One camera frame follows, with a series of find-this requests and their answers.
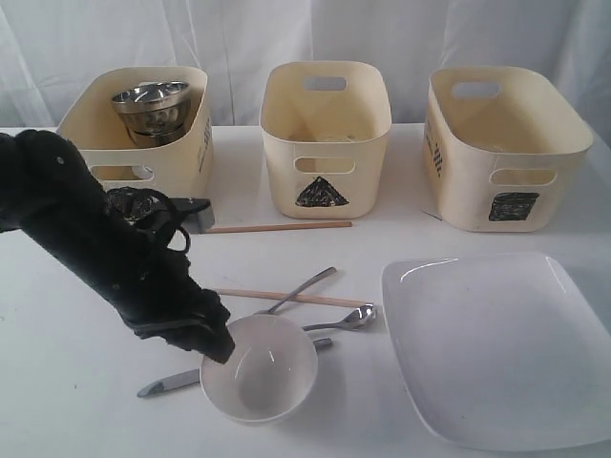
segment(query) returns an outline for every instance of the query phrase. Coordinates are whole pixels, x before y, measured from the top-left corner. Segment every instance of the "white square plate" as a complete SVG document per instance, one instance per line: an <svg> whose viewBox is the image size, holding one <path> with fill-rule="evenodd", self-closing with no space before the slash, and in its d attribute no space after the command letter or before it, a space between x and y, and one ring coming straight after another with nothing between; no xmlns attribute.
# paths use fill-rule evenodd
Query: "white square plate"
<svg viewBox="0 0 611 458"><path fill-rule="evenodd" d="M510 451L611 439L611 337L556 260L410 260L382 283L403 378L433 433Z"/></svg>

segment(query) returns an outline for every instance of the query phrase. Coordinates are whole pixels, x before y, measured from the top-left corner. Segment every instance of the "white curtain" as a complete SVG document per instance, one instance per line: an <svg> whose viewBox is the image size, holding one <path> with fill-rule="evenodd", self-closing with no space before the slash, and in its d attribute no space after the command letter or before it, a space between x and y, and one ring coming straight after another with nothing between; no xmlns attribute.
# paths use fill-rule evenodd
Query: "white curtain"
<svg viewBox="0 0 611 458"><path fill-rule="evenodd" d="M611 0L0 0L0 125L53 126L101 73L204 69L214 124L256 124L269 72L358 60L394 122L420 122L440 67L542 73L611 143Z"/></svg>

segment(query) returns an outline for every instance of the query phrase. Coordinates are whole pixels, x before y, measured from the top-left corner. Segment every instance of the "storage bin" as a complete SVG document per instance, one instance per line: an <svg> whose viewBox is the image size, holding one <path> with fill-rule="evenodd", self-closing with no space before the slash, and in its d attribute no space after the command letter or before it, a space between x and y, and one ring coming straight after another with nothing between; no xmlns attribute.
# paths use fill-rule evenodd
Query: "storage bin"
<svg viewBox="0 0 611 458"><path fill-rule="evenodd" d="M298 219L354 219L374 205L390 131L382 75L359 62L282 65L261 126L271 194Z"/></svg>
<svg viewBox="0 0 611 458"><path fill-rule="evenodd" d="M113 95L147 82L185 81L191 86L186 134L155 148L138 148L115 113ZM203 198L213 143L206 103L206 73L191 67L134 67L98 77L76 100L57 132L79 149L105 189L153 188L170 198Z"/></svg>
<svg viewBox="0 0 611 458"><path fill-rule="evenodd" d="M482 232L545 226L593 142L545 77L514 67L435 72L425 131L440 216Z"/></svg>

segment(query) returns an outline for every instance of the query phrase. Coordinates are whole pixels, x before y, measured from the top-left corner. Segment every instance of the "knife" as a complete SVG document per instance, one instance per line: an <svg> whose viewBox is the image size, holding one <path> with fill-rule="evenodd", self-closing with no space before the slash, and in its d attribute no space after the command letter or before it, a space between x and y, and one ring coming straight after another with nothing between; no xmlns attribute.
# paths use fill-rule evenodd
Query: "knife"
<svg viewBox="0 0 611 458"><path fill-rule="evenodd" d="M314 348L316 350L323 350L325 348L329 348L333 345L333 340L329 337L325 337L323 339L316 339L313 341ZM191 385L197 385L200 382L200 370L199 369L191 369L186 372L181 372L180 374L171 375L170 377L166 377L165 379L157 380L156 382L152 382L148 384L143 389L141 389L137 396L138 398L151 398L153 396L157 396L159 394L164 394L169 391L174 391L175 389L185 388Z"/></svg>

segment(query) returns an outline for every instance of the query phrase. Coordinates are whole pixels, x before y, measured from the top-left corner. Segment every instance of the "tabletop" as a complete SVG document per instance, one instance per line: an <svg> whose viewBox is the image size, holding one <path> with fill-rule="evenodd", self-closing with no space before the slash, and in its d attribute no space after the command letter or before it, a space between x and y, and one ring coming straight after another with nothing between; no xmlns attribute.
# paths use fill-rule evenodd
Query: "tabletop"
<svg viewBox="0 0 611 458"><path fill-rule="evenodd" d="M15 130L3 130L14 134ZM573 277L611 329L611 151L597 137L556 217L532 234L476 234L434 215L421 159L422 125L396 125L374 209L351 228L194 236L191 275L207 288L292 290L331 265L308 293L382 305L381 274L396 260L539 251ZM217 127L209 197L218 225L287 222L273 207L258 127ZM582 448L499 453L433 436L411 405L384 320L371 330L321 331L319 379L295 416L273 427L223 418L197 386L148 400L137 391L199 366L200 355L141 341L115 310L20 232L0 236L0 455L607 457ZM238 318L270 302L223 298ZM346 309L289 306L299 324Z"/></svg>

